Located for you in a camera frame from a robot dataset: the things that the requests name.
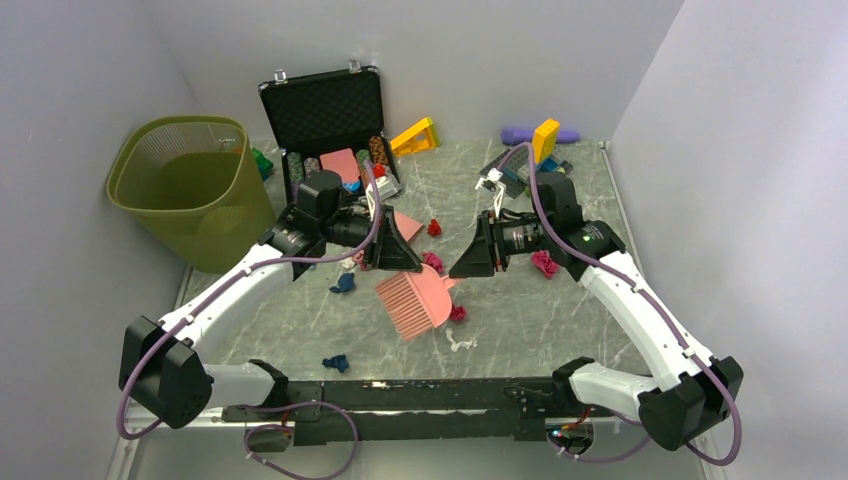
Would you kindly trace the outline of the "pink hand brush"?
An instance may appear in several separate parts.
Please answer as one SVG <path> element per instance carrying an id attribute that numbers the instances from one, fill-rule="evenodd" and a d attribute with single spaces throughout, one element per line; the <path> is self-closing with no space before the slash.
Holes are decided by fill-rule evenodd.
<path id="1" fill-rule="evenodd" d="M 420 272 L 398 272 L 379 282 L 375 290 L 400 337 L 410 341 L 449 319 L 450 289 L 460 282 L 422 264 Z"/>

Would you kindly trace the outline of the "pink plastic dustpan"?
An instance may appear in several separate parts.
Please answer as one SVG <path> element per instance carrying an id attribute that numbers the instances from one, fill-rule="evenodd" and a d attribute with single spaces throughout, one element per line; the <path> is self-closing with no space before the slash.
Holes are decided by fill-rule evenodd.
<path id="1" fill-rule="evenodd" d="M 393 218 L 400 236 L 407 244 L 411 244 L 424 227 L 421 222 L 399 211 L 393 212 Z"/>

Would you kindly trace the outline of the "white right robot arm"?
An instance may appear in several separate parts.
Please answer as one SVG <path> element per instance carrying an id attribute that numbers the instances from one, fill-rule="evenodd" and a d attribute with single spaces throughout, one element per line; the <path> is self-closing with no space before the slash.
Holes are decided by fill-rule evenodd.
<path id="1" fill-rule="evenodd" d="M 551 390 L 562 414 L 598 406 L 637 421 L 666 450 L 692 448 L 694 440 L 725 420 L 733 425 L 729 463 L 741 445 L 736 397 L 744 378 L 697 341 L 656 298 L 632 255 L 611 227 L 587 221 L 572 180 L 560 172 L 531 182 L 533 209 L 485 210 L 475 237 L 449 271 L 454 279 L 491 277 L 514 255 L 545 251 L 598 299 L 626 333 L 649 368 L 639 376 L 580 358 L 557 370 Z"/>

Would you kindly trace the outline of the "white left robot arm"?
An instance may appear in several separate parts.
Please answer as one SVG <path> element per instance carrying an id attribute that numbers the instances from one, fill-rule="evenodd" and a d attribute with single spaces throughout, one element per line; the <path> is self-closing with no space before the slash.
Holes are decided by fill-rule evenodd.
<path id="1" fill-rule="evenodd" d="M 272 420 L 290 404 L 289 380 L 262 360 L 213 365 L 204 356 L 266 298 L 292 285 L 312 265 L 363 254 L 377 270 L 422 271 L 418 255 L 383 204 L 374 164 L 364 165 L 367 208 L 347 199 L 332 171 L 309 175 L 288 204 L 228 272 L 193 300 L 157 321 L 141 316 L 126 329 L 119 370 L 119 434 L 131 439 L 126 412 L 135 401 L 155 425 L 178 429 L 217 407 L 250 408 Z"/>

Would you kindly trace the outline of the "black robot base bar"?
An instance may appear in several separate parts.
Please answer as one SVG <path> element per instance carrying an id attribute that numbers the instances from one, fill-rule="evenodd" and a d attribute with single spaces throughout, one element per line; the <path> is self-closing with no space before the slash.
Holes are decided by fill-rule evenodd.
<path id="1" fill-rule="evenodd" d="M 297 446 L 349 441 L 510 437 L 543 441 L 586 410 L 551 377 L 292 381 Z"/>

